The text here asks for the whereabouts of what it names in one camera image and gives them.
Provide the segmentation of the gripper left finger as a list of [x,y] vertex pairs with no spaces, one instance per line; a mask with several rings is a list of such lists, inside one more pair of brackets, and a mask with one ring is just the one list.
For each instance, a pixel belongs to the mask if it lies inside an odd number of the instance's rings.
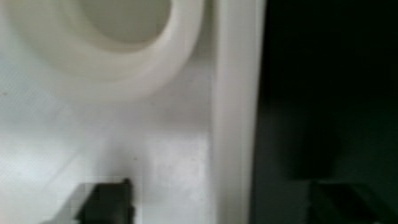
[[134,184],[128,179],[120,183],[95,185],[89,197],[75,215],[79,224],[136,224]]

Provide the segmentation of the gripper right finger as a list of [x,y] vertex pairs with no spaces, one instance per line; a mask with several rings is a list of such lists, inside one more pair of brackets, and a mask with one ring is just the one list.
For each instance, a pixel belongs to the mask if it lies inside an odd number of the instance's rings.
[[398,224],[398,213],[367,185],[313,182],[310,224]]

